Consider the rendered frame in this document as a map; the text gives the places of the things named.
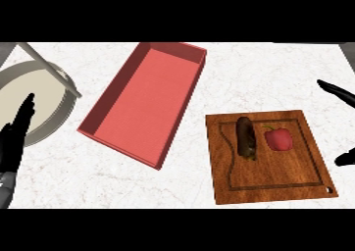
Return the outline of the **brown wooden cutting board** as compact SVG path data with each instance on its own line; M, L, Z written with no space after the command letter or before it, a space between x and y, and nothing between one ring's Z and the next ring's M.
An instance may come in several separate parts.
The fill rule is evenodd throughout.
M246 113L256 136L256 159L238 154L237 121L243 115L206 117L214 199L219 205L278 200L331 198L337 190L300 110ZM290 130L293 149L269 148L265 134Z

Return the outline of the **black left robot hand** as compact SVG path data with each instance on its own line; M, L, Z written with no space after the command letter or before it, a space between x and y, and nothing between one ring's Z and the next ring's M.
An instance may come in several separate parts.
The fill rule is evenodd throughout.
M21 105L16 117L0 130L0 175L19 169L25 137L36 113L36 95L31 93Z

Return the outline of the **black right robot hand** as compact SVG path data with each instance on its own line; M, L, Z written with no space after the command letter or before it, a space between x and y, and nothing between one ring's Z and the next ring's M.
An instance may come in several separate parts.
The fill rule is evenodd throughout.
M352 108L355 108L355 94L352 92L321 79L318 80L318 84L325 92L333 94ZM339 167L355 165L355 147L336 158L334 164Z

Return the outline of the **dark brown eggplant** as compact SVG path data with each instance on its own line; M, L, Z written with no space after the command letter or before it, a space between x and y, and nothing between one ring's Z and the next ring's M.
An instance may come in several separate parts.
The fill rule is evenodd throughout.
M240 117L237 122L238 154L248 160L256 160L256 136L248 117Z

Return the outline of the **red cardboard box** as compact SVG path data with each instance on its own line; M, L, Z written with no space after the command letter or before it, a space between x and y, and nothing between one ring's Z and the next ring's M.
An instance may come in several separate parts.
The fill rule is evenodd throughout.
M182 42L142 42L78 131L160 169L206 64L207 50Z

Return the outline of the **red bell pepper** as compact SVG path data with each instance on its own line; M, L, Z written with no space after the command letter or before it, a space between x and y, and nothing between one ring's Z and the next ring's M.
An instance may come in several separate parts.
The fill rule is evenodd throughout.
M268 132L263 134L266 144L274 151L288 151L293 149L293 136L287 128L274 128L266 125Z

